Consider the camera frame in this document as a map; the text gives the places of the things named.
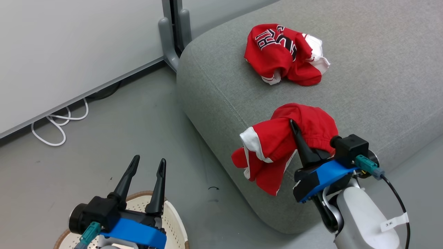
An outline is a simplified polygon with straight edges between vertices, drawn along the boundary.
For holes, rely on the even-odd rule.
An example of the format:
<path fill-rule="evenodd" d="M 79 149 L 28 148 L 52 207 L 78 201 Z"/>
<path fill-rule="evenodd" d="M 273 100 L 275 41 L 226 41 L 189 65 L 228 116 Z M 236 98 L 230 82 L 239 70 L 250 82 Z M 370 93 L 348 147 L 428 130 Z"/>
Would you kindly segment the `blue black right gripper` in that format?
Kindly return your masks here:
<path fill-rule="evenodd" d="M 345 189 L 353 173 L 359 169 L 357 167 L 346 168 L 335 160 L 326 162 L 331 158 L 330 153 L 310 148 L 304 140 L 301 128 L 292 119 L 290 120 L 290 127 L 303 167 L 294 173 L 296 184 L 293 188 L 293 195 L 296 201 L 306 202 L 327 187 L 329 190 L 327 190 L 326 195 Z"/>

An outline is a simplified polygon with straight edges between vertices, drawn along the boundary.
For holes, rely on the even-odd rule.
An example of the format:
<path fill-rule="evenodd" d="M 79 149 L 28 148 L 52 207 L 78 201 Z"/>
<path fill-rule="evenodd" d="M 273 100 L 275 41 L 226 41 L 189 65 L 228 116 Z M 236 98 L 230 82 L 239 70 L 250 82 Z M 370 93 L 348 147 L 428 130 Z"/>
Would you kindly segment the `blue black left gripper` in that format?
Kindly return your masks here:
<path fill-rule="evenodd" d="M 162 228 L 166 181 L 164 158 L 160 161 L 155 187 L 145 213 L 123 211 L 126 209 L 126 198 L 139 161 L 140 155 L 135 155 L 114 191 L 107 196 L 116 201 L 121 217 L 109 233 L 101 232 L 100 248 L 102 249 L 115 249 L 113 244 L 127 246 L 130 249 L 164 249 L 166 246 L 166 232 Z"/>

